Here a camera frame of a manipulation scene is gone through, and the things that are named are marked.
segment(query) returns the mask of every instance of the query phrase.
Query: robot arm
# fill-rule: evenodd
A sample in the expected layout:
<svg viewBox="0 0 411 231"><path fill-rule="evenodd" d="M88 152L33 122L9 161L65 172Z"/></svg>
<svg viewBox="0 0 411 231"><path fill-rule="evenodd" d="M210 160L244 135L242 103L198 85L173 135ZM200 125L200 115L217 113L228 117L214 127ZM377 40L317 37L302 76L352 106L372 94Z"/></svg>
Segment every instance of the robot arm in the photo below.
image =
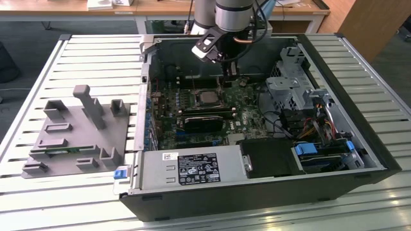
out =
<svg viewBox="0 0 411 231"><path fill-rule="evenodd" d="M190 34L202 34L192 48L202 60L221 63L225 80L237 76L237 59L249 51L250 44L266 34L265 14L260 7L272 6L274 0L196 0L194 24ZM257 27L264 27L262 35L256 38Z"/></svg>

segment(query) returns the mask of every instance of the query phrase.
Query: slotted metal table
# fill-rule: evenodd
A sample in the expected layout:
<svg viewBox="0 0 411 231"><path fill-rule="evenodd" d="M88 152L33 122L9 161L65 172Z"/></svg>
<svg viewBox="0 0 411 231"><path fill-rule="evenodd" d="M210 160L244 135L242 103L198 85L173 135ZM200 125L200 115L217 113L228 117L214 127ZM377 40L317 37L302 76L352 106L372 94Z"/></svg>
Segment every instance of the slotted metal table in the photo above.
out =
<svg viewBox="0 0 411 231"><path fill-rule="evenodd" d="M113 195L112 172L22 179L46 100L80 105L72 87L88 84L100 103L130 103L125 164L133 160L141 61L140 35L60 40L0 145L1 230L407 230L411 229L411 112L344 38L308 35L403 171L337 200L144 223ZM322 86L321 77L310 73Z"/></svg>

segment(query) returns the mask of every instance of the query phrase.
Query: power supply label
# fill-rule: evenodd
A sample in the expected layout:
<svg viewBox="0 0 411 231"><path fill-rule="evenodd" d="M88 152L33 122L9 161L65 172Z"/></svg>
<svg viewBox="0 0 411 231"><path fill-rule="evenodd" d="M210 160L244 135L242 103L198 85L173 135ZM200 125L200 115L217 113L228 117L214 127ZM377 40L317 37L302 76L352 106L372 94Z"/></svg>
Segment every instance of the power supply label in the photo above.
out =
<svg viewBox="0 0 411 231"><path fill-rule="evenodd" d="M178 156L180 185L220 182L217 155L214 153Z"/></svg>

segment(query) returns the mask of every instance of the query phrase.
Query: wooden desk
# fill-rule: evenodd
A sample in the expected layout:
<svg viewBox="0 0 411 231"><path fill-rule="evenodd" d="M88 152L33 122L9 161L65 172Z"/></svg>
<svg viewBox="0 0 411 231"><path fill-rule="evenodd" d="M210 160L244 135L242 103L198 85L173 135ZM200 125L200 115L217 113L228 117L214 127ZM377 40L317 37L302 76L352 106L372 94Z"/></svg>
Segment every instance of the wooden desk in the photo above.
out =
<svg viewBox="0 0 411 231"><path fill-rule="evenodd" d="M0 0L0 21L136 21L132 6L88 11L86 0Z"/></svg>
<svg viewBox="0 0 411 231"><path fill-rule="evenodd" d="M305 22L305 32L316 33L322 18L329 14L329 10L321 10L310 0L302 0L301 6L290 4L292 8L276 7L273 9L269 21L284 21L278 27L286 27L293 23L288 21ZM189 1L181 2L174 0L138 0L137 2L137 28L138 31L145 26L145 21L150 20L186 20L189 11ZM190 19L193 19L194 7L192 6Z"/></svg>
<svg viewBox="0 0 411 231"><path fill-rule="evenodd" d="M113 6L108 10L88 11L86 0L1 0L0 15L24 15L24 16L113 16L134 15L137 0L130 6Z"/></svg>

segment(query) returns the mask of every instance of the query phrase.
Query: blue tab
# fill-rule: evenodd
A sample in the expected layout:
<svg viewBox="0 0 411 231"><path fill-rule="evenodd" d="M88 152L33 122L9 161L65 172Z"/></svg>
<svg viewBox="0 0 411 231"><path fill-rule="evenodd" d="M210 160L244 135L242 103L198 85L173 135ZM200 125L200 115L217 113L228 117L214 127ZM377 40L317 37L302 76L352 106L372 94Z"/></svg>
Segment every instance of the blue tab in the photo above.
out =
<svg viewBox="0 0 411 231"><path fill-rule="evenodd" d="M125 179L126 178L126 169L118 169L114 171L114 180Z"/></svg>
<svg viewBox="0 0 411 231"><path fill-rule="evenodd" d="M351 141L347 141L347 147L351 151L355 149L353 143Z"/></svg>
<svg viewBox="0 0 411 231"><path fill-rule="evenodd" d="M302 150L300 149L298 146L296 146L293 149L294 149L296 155L302 154Z"/></svg>
<svg viewBox="0 0 411 231"><path fill-rule="evenodd" d="M300 143L296 148L298 148L298 151L294 149L297 155L317 153L313 143Z"/></svg>

